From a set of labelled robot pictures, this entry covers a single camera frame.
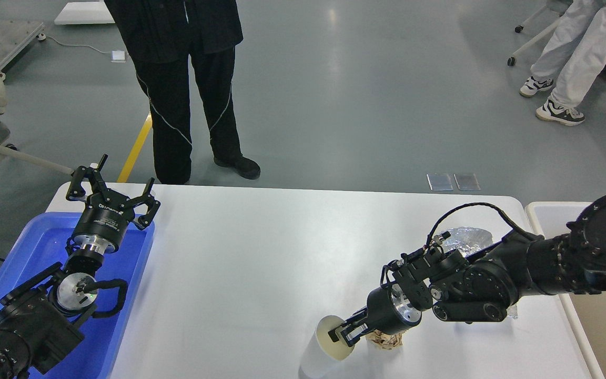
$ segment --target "white sneaker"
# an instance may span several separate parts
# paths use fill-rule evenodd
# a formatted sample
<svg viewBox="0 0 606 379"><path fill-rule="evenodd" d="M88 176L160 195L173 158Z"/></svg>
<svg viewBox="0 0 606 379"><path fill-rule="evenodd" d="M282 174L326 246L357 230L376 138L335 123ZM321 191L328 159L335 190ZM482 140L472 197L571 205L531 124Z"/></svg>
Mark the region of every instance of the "white sneaker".
<svg viewBox="0 0 606 379"><path fill-rule="evenodd" d="M546 79L543 82L538 82L534 79L534 76L528 77L525 80L525 84L520 87L520 96L532 97L535 96L539 91L548 91L553 87L553 79Z"/></svg>
<svg viewBox="0 0 606 379"><path fill-rule="evenodd" d="M567 108L554 101L551 96L544 105L537 108L537 118L545 122L558 122L565 126L575 126L584 122L584 114L575 108Z"/></svg>

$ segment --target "blue plastic tray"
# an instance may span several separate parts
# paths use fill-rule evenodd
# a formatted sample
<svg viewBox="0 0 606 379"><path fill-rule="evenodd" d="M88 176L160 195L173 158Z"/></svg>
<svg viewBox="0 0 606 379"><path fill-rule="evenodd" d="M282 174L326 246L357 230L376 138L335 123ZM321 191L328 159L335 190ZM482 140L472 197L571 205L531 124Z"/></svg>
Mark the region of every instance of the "blue plastic tray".
<svg viewBox="0 0 606 379"><path fill-rule="evenodd" d="M55 262L65 263L67 238L79 220L80 213L44 213L27 223L0 269L0 299ZM128 282L123 310L109 318L91 318L80 328L86 339L46 375L29 370L33 378L106 379L109 377L120 340L125 332L139 281L149 251L154 225L143 231L130 224L120 250L108 254L104 266L97 272L98 280L114 278ZM96 301L98 310L110 310L116 304L118 290L100 290Z"/></svg>

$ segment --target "robotic arm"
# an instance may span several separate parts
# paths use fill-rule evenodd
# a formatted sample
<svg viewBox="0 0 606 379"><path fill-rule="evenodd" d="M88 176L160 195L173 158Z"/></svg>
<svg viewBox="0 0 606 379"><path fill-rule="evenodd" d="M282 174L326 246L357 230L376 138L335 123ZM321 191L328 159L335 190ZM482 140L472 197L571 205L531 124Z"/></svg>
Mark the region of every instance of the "robotic arm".
<svg viewBox="0 0 606 379"><path fill-rule="evenodd" d="M444 253L441 243L450 235L435 235L436 226L473 205L495 208L513 230L469 257L457 250ZM417 326L421 312L430 308L441 321L499 322L522 296L606 291L606 196L567 226L570 233L544 240L491 204L456 208L436 223L423 248L383 267L380 286L369 293L366 307L329 336L351 347L372 331L396 334Z"/></svg>
<svg viewBox="0 0 606 379"><path fill-rule="evenodd" d="M29 377L29 367L46 374L81 343L79 327L89 317L114 316L125 304L127 283L97 281L96 271L106 254L118 251L130 222L140 230L151 225L160 202L151 195L153 178L132 199L106 187L100 174L105 161L106 155L97 168L80 166L72 174L67 199L85 202L86 208L67 240L64 267L60 262L49 266L1 300L0 379ZM89 196L81 187L84 179L92 187ZM135 219L140 205L147 206L147 213ZM116 305L97 311L98 291L108 288L118 288Z"/></svg>

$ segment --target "gray floor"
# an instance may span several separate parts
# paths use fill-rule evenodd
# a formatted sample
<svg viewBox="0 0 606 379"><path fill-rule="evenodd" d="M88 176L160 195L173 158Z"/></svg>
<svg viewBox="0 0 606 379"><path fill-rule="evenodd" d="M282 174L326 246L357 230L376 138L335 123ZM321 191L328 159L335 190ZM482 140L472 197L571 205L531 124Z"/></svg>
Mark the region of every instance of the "gray floor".
<svg viewBox="0 0 606 379"><path fill-rule="evenodd" d="M0 0L0 19L41 20L64 43L123 49L115 26L55 26L65 2ZM593 201L606 194L606 83L596 81L577 127L541 122L545 101L518 94L546 44L508 67L541 5L523 0L238 0L245 41L234 98L243 153L262 167L248 181L211 161L197 92L191 185L431 192L427 173L475 173L481 191L533 201ZM114 182L148 113L132 63L53 41L7 72L0 120L21 151L66 166L110 158ZM130 182L154 175L150 140ZM0 251L42 213L69 177L0 159Z"/></svg>

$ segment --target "electrical cable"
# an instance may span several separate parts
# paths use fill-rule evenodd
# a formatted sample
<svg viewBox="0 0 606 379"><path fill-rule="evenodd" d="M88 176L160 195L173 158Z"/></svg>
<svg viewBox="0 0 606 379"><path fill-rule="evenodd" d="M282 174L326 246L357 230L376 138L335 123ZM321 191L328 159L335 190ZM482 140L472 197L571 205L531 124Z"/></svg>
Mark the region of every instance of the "electrical cable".
<svg viewBox="0 0 606 379"><path fill-rule="evenodd" d="M532 235L530 233L527 233L527 231L520 228L520 226L518 226L511 218L509 218L507 216L506 213L504 213L504 211L501 208L499 208L495 204L490 204L490 203L486 203L486 202L475 202L475 203L468 203L468 204L462 204L461 206L457 206L457 207L451 209L450 211L447 211L443 216L441 216L436 221L436 223L433 225L433 228L431 228L430 233L427 235L427 243L425 245L425 248L428 249L430 247L431 238L433 238L433 234L436 232L436 228L438 227L438 225L440 223L442 223L448 216L450 216L450 214L453 214L453 213L459 211L460 209L469 208L470 206L486 206L486 207L495 209L495 211L497 211L497 213L500 214L500 218L502 218L502 220L504 220L505 223L507 223L509 226L511 226L511 228L513 230L515 230L517 233L519 233L523 237L527 238L529 241L534 241L534 237L532 237Z"/></svg>
<svg viewBox="0 0 606 379"><path fill-rule="evenodd" d="M65 46L65 47L89 47L89 48L92 48L94 51L97 51L98 53L109 54L109 52L107 52L107 51L98 50L98 49L96 49L96 48L94 48L93 46L90 46L90 45L72 45L72 44L69 44L69 43L61 43L60 41L58 41L57 39L49 36L48 34L46 34L46 37L52 39L53 41L55 41L56 43L58 43L58 45L60 45L60 46Z"/></svg>

